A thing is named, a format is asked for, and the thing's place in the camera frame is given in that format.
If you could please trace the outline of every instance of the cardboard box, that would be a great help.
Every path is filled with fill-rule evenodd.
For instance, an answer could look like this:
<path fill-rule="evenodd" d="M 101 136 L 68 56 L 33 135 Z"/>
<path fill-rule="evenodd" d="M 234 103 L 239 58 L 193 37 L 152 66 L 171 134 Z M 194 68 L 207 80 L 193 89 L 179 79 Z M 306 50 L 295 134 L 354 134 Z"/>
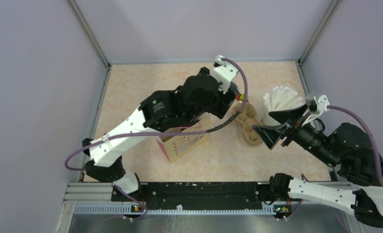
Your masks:
<path fill-rule="evenodd" d="M 210 129 L 210 114 L 204 114 L 200 117 L 199 122 L 190 128 L 171 128 L 166 130 L 165 133 L 196 132 L 208 129 Z M 157 142 L 170 163 L 173 163 L 178 158 L 201 144 L 208 136 L 208 133 L 186 136 L 163 136 L 159 137 Z"/>

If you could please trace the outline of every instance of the wooden table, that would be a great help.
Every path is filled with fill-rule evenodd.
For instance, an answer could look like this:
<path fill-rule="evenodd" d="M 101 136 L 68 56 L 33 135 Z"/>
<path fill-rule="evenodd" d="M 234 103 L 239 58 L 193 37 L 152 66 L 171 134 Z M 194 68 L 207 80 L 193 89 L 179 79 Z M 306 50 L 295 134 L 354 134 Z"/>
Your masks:
<path fill-rule="evenodd" d="M 247 62 L 239 65 L 247 76 L 249 100 L 259 116 L 264 111 L 264 94 L 275 86 L 292 87 L 304 95 L 294 62 Z M 173 90 L 204 66 L 213 67 L 209 63 L 113 66 L 96 137 L 119 125 L 154 91 Z M 243 91 L 240 75 L 235 81 Z M 212 116 L 212 126 L 221 122 Z M 304 173 L 311 181 L 330 180 L 326 165 L 296 143 L 284 148 L 276 146 L 270 151 L 264 144 L 248 145 L 241 130 L 237 123 L 232 122 L 211 133 L 205 142 L 172 164 L 151 137 L 126 152 L 123 164 L 126 170 L 137 173 L 142 182 L 268 181 L 278 172 L 296 177 Z"/>

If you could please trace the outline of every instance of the gray wall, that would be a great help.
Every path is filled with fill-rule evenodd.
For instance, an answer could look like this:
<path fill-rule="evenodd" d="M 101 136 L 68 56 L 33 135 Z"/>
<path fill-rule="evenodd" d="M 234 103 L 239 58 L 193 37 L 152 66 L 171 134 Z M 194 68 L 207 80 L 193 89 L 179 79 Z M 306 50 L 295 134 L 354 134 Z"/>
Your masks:
<path fill-rule="evenodd" d="M 111 63 L 298 59 L 331 0 L 77 0 Z"/>
<path fill-rule="evenodd" d="M 305 69 L 313 91 L 363 118 L 383 156 L 383 0 L 343 1 Z M 341 122 L 354 122 L 335 111 L 323 118 L 328 133 Z"/>
<path fill-rule="evenodd" d="M 0 1 L 0 233 L 54 231 L 104 77 L 65 0 Z"/>

